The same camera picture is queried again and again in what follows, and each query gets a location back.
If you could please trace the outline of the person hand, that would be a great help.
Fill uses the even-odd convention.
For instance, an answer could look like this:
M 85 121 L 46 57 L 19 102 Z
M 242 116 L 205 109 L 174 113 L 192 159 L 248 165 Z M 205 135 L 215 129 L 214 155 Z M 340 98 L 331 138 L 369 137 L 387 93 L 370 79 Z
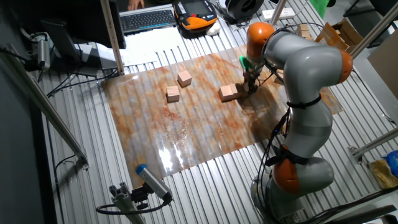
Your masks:
M 144 0 L 129 0 L 127 5 L 128 11 L 134 11 L 141 8 L 145 8 Z

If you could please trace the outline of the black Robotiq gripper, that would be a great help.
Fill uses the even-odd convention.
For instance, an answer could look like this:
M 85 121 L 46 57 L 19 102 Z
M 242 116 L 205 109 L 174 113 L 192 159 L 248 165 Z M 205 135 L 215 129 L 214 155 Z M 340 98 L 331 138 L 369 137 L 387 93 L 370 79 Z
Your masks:
M 261 71 L 260 70 L 251 70 L 251 69 L 246 69 L 244 71 L 244 83 L 243 83 L 243 89 L 245 92 L 248 92 L 250 94 L 253 94 L 257 91 L 258 86 L 256 84 L 256 80 L 260 76 Z

